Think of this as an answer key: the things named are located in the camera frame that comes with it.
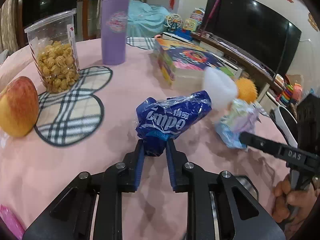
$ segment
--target light blue cloth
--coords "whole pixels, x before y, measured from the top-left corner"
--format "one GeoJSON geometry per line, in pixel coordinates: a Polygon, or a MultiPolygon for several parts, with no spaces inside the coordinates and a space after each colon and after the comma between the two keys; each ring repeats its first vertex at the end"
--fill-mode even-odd
{"type": "Polygon", "coordinates": [[[164,20],[169,11],[158,5],[130,0],[127,37],[154,37],[165,31],[164,20]]]}

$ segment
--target purple bottle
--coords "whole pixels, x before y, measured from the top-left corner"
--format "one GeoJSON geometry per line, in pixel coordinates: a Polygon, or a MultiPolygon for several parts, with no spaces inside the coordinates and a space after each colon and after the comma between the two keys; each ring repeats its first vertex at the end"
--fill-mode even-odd
{"type": "Polygon", "coordinates": [[[102,63],[119,65],[125,61],[129,0],[101,0],[102,63]]]}

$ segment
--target red and yellow apple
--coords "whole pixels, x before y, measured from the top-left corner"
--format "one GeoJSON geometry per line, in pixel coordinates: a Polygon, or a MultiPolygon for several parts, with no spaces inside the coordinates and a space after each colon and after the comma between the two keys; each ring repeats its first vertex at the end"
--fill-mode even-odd
{"type": "Polygon", "coordinates": [[[33,82],[19,77],[0,93],[0,127],[13,137],[25,136],[35,125],[39,100],[33,82]]]}

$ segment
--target clear plastic jar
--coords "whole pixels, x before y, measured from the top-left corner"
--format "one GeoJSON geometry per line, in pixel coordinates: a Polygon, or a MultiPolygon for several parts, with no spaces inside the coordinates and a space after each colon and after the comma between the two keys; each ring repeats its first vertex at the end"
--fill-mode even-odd
{"type": "Polygon", "coordinates": [[[79,79],[75,13],[76,9],[58,13],[24,30],[42,83],[50,93],[68,90],[79,79]]]}

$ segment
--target television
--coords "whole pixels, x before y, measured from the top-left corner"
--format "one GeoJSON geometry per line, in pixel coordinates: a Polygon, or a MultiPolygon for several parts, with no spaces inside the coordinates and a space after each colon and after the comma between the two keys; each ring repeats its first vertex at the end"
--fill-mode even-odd
{"type": "MultiPolygon", "coordinates": [[[[202,28],[215,1],[207,2],[202,28]]],[[[293,23],[255,0],[220,0],[205,31],[239,47],[248,57],[247,52],[272,77],[287,73],[301,36],[293,23]]]]}

